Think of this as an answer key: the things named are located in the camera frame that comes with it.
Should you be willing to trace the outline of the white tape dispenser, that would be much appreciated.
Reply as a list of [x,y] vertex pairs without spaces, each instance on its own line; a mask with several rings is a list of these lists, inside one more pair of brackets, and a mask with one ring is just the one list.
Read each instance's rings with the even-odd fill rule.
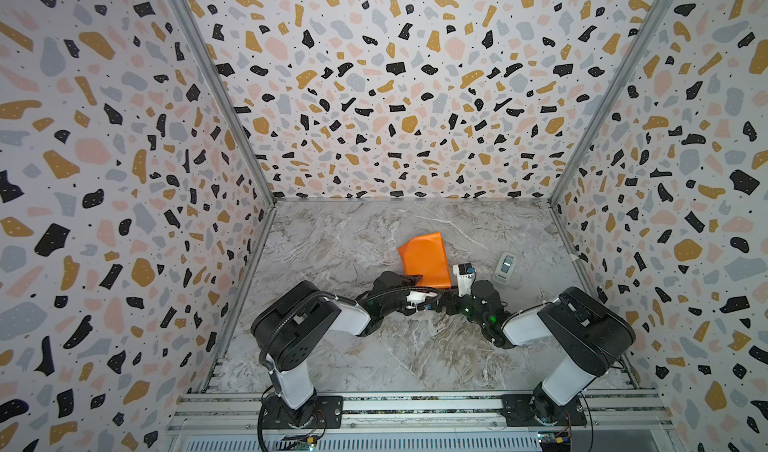
[[512,279],[515,267],[517,264],[517,257],[510,252],[505,252],[501,255],[497,261],[492,280],[507,285]]

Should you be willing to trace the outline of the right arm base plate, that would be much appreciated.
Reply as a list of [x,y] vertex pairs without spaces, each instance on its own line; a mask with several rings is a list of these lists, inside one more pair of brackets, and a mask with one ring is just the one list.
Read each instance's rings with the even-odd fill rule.
[[504,394],[500,413],[508,427],[586,426],[586,408],[578,397],[561,406],[545,393]]

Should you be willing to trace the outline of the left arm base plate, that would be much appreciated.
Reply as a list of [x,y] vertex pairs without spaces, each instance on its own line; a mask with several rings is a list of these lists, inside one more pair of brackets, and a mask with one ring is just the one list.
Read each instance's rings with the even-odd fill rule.
[[263,429],[339,429],[344,398],[341,395],[314,395],[298,409],[292,409],[277,395],[269,395],[263,400],[262,408]]

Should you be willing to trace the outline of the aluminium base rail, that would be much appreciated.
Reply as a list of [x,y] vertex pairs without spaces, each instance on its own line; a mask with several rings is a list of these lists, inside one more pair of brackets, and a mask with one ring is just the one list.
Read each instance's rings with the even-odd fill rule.
[[291,426],[261,394],[189,394],[163,451],[681,451],[650,390],[588,390],[554,425],[522,391],[331,392]]

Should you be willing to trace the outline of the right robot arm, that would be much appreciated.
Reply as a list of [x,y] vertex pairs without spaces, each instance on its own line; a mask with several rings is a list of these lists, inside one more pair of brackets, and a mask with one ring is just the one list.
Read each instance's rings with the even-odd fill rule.
[[532,404],[558,410],[568,405],[595,379],[603,376],[636,340],[628,322],[578,287],[569,287],[552,301],[511,313],[491,282],[474,283],[460,295],[440,299],[449,315],[461,315],[479,326],[494,346],[511,349],[553,338],[565,357],[533,392]]

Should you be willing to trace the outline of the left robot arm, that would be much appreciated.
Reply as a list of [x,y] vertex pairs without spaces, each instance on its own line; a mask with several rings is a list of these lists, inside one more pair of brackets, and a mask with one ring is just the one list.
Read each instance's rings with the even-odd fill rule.
[[370,290],[355,298],[323,291],[303,280],[253,321],[251,334],[259,346],[258,362],[290,412],[315,400],[316,389],[306,361],[328,332],[365,337],[391,313],[423,310],[442,292],[420,286],[418,276],[386,271]]

